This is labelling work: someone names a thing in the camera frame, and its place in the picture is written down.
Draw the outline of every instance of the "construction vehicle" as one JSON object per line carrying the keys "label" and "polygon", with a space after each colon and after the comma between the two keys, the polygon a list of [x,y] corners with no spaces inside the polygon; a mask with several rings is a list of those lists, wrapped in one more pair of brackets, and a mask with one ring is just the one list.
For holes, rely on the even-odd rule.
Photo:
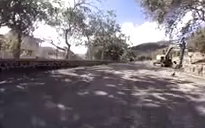
{"label": "construction vehicle", "polygon": [[157,55],[156,61],[153,62],[153,65],[161,65],[161,67],[172,67],[173,64],[176,64],[176,62],[172,61],[171,51],[176,48],[176,45],[169,46],[167,52],[163,55]]}

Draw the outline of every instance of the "white building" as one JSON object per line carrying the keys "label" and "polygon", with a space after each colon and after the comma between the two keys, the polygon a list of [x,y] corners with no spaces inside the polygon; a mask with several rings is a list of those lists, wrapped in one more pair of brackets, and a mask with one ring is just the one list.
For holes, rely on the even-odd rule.
{"label": "white building", "polygon": [[66,52],[52,48],[52,47],[40,47],[38,49],[38,58],[43,59],[65,59]]}
{"label": "white building", "polygon": [[[0,58],[1,59],[11,59],[13,54],[11,51],[5,50],[6,41],[10,41],[11,37],[14,38],[12,32],[7,33],[6,35],[0,35]],[[22,38],[21,42],[21,55],[20,58],[36,58],[39,43],[39,39],[33,38],[31,36],[25,36]]]}

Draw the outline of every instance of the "hill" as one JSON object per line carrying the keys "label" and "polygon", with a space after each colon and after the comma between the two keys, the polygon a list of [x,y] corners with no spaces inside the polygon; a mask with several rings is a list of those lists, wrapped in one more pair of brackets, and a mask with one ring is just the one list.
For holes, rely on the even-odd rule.
{"label": "hill", "polygon": [[153,57],[157,51],[166,49],[170,44],[172,44],[170,41],[149,42],[133,46],[131,49],[137,56]]}

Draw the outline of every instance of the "asphalt road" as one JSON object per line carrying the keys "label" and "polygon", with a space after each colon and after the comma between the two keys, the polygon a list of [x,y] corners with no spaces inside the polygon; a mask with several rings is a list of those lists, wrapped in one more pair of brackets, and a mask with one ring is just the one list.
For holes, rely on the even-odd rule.
{"label": "asphalt road", "polygon": [[205,81],[112,64],[0,74],[0,128],[205,128]]}

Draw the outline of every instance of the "low wall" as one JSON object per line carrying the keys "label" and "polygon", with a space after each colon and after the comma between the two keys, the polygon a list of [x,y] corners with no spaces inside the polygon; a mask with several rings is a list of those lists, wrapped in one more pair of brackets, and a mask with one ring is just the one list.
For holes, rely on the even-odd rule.
{"label": "low wall", "polygon": [[205,64],[185,64],[183,69],[185,72],[205,77]]}
{"label": "low wall", "polygon": [[0,59],[0,71],[23,69],[59,69],[79,66],[109,64],[111,61],[91,60],[39,60],[39,59]]}

